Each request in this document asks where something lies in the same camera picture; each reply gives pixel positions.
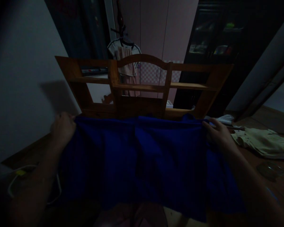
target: folded clothes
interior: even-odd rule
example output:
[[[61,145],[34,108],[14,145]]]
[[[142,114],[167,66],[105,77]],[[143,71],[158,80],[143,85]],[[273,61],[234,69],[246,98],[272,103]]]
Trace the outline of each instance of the folded clothes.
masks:
[[[206,206],[244,211],[234,178],[217,147],[206,142],[202,120],[77,117],[76,132],[59,165],[59,202],[94,199],[153,202],[206,221]]]
[[[245,128],[231,135],[237,144],[252,148],[265,158],[284,159],[284,138],[275,131]]]

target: beige clothing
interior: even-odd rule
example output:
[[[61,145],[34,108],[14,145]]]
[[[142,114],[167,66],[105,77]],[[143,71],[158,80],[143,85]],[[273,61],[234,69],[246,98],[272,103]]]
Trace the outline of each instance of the beige clothing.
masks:
[[[265,158],[284,159],[284,138],[270,129],[245,128],[231,135],[240,146],[252,148]]]

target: shelf board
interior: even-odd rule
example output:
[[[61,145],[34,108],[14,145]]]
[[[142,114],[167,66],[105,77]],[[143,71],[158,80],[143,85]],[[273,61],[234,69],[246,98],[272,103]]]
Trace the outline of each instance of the shelf board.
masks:
[[[217,90],[216,88],[208,87],[205,84],[189,84],[189,83],[170,83],[171,88],[191,89],[191,90]]]
[[[109,79],[95,78],[95,77],[78,77],[78,78],[70,79],[69,82],[90,83],[90,84],[109,84]]]
[[[145,84],[117,84],[113,86],[118,90],[133,90],[133,91],[150,91],[150,92],[164,92],[164,86],[145,85]]]

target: arched wooden top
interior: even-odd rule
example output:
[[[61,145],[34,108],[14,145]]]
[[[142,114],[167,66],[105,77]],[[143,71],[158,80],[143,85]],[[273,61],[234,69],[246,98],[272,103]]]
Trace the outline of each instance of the arched wooden top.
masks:
[[[147,54],[135,54],[135,55],[130,55],[128,57],[125,57],[121,59],[120,61],[117,61],[117,66],[118,68],[121,68],[127,64],[130,63],[135,63],[135,62],[147,62],[154,64],[156,66],[159,66],[160,68],[167,70],[167,65],[168,63],[163,62],[161,59],[147,55]]]

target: hanging clothes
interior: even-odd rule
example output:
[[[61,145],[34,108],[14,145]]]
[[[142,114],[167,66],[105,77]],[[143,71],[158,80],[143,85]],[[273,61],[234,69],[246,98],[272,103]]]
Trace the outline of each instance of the hanging clothes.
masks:
[[[111,41],[108,45],[108,50],[114,56],[115,60],[121,60],[127,56],[133,54],[141,54],[140,48],[134,43],[127,43],[123,39],[117,39]],[[138,62],[133,64],[128,64],[122,68],[119,68],[119,73],[121,75],[121,82],[124,84],[140,84],[140,78],[138,74]],[[140,96],[140,91],[124,91],[126,96]]]

